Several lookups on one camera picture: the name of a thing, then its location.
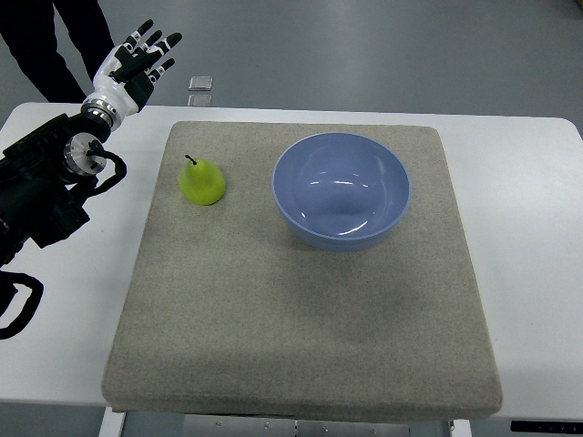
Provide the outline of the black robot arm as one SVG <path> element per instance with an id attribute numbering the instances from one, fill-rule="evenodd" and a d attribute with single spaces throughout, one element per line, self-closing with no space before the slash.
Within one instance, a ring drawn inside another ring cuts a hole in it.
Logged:
<path id="1" fill-rule="evenodd" d="M 39 248 L 67 239 L 89 222 L 83 209 L 88 198 L 119 183 L 127 165 L 103 144 L 112 128 L 91 113 L 65 114 L 45 122 L 3 151 L 1 159 L 1 264 L 9 263 L 28 240 Z M 114 175 L 99 183 L 97 165 L 84 170 L 66 157 L 70 140 L 89 135 L 84 158 L 115 164 Z"/>

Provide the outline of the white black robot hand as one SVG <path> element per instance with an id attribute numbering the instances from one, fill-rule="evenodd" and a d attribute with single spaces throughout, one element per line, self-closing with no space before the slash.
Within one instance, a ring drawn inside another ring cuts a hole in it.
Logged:
<path id="1" fill-rule="evenodd" d="M 102 117 L 111 130 L 144 108 L 155 85 L 175 64 L 168 53 L 182 34 L 164 36 L 160 30 L 151 32 L 152 26 L 147 20 L 110 51 L 94 75 L 94 91 L 83 102 L 81 111 Z"/>

